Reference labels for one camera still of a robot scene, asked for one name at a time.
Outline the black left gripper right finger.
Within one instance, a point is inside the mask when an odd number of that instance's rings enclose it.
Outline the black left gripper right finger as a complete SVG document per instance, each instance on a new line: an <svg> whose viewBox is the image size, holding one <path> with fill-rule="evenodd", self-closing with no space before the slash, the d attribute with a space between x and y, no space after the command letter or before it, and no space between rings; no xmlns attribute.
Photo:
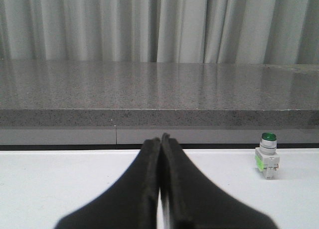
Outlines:
<svg viewBox="0 0 319 229"><path fill-rule="evenodd" d="M275 229L267 215L233 198L211 182L178 141L161 139L161 183L166 229Z"/></svg>

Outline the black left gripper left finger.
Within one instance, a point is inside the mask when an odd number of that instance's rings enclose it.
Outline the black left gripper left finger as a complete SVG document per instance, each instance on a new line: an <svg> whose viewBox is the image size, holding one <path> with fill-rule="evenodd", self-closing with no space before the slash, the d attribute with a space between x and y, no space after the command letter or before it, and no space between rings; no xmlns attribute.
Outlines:
<svg viewBox="0 0 319 229"><path fill-rule="evenodd" d="M160 140L146 140L124 174L103 194L63 217L58 229L155 229Z"/></svg>

